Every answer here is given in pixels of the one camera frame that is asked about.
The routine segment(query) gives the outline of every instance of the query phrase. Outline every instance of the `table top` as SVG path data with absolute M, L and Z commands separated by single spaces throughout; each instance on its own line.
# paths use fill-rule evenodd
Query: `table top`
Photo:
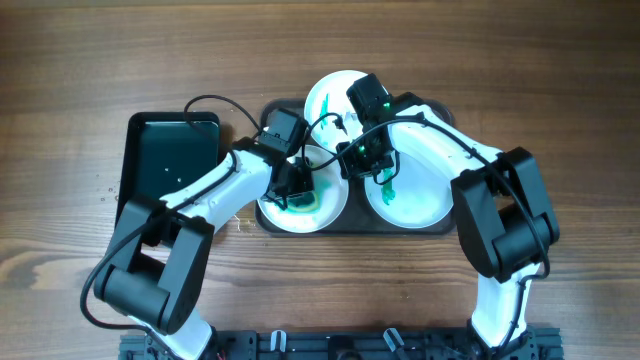
M 568 359 L 640 357 L 638 3 L 8 3 L 0 2 L 0 359 L 116 355 L 121 334 L 92 327 L 78 297 L 113 229 L 132 114 L 180 111 L 213 93 L 257 116 L 341 69 L 442 101 L 482 143 L 531 151 L 561 238 L 527 319 L 561 328 Z M 230 105 L 196 109 L 220 116 L 227 143 L 252 134 Z M 252 211 L 214 239 L 198 308 L 218 329 L 414 329 L 464 326 L 471 315 L 477 275 L 455 232 L 278 239 Z M 95 300 L 90 308 L 126 321 Z

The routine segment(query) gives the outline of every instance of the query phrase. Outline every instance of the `wooden table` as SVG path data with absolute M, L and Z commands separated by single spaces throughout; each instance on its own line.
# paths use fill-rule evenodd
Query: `wooden table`
M 214 93 L 257 116 L 340 69 L 439 99 L 472 138 L 535 154 L 562 235 L 528 320 L 560 327 L 568 359 L 640 357 L 637 3 L 62 7 L 82 3 L 0 2 L 23 7 L 0 10 L 1 359 L 115 357 L 121 334 L 84 320 L 78 295 L 110 239 L 133 113 Z M 197 109 L 228 139 L 252 133 L 226 104 Z M 463 326 L 473 310 L 455 233 L 276 239 L 252 210 L 211 251 L 199 308 L 218 329 Z

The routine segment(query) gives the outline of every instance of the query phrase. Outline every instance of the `white plate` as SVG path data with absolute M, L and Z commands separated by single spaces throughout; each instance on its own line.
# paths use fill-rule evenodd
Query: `white plate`
M 384 181 L 382 174 L 378 182 Z M 364 181 L 371 207 L 393 225 L 419 229 L 442 220 L 453 207 L 451 186 L 439 172 L 432 172 L 414 158 L 400 153 L 400 173 L 391 181 L 395 198 L 384 202 L 382 187 L 372 177 Z
M 335 118 L 329 116 L 327 117 L 327 125 L 323 127 L 323 124 L 318 124 L 311 133 L 311 137 L 318 145 L 335 152 L 338 143 L 351 141 L 362 135 L 362 124 L 358 121 L 356 112 L 347 98 L 347 89 L 356 80 L 365 76 L 367 74 L 361 71 L 337 71 L 323 77 L 313 86 L 304 104 L 304 118 L 309 122 L 309 125 L 321 116 L 322 104 L 328 95 L 327 112 L 334 112 L 342 116 L 349 134 L 347 136 L 344 131 L 338 130 L 333 124 Z
M 332 155 L 317 146 L 306 145 L 305 156 L 312 166 L 318 166 L 331 159 Z M 298 212 L 289 208 L 283 211 L 274 203 L 258 200 L 258 206 L 267 219 L 277 227 L 294 233 L 309 233 L 331 224 L 347 204 L 349 183 L 340 176 L 338 161 L 312 172 L 312 176 L 316 201 L 319 201 L 317 209 Z

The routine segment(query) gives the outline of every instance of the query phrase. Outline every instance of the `black container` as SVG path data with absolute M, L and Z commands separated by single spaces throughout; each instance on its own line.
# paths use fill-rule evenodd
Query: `black container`
M 425 103 L 442 121 L 454 126 L 453 115 L 447 107 L 435 100 L 425 100 Z M 271 114 L 278 108 L 285 108 L 304 116 L 304 99 L 280 99 L 269 103 L 260 116 L 261 127 L 269 125 Z M 318 146 L 312 139 L 309 145 Z M 387 222 L 369 205 L 362 179 L 349 181 L 349 197 L 340 215 L 327 227 L 313 233 L 298 234 L 280 229 L 264 216 L 257 202 L 254 215 L 258 225 L 276 237 L 443 235 L 455 227 L 451 212 L 438 223 L 421 229 L 405 229 Z
M 219 139 L 219 120 L 211 112 L 190 113 L 190 119 Z M 122 163 L 116 222 L 131 196 L 155 199 L 176 192 L 218 164 L 218 142 L 184 122 L 182 112 L 142 112 L 129 119 Z

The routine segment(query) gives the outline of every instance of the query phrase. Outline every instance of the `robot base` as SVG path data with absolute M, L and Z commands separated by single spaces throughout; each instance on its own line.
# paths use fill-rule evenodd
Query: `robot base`
M 213 360 L 468 360 L 485 359 L 470 346 L 467 328 L 433 328 L 424 332 L 290 333 L 220 331 L 217 348 L 201 359 Z M 562 360 L 560 330 L 527 327 L 526 339 L 504 360 Z M 119 360 L 178 360 L 145 335 L 121 337 Z

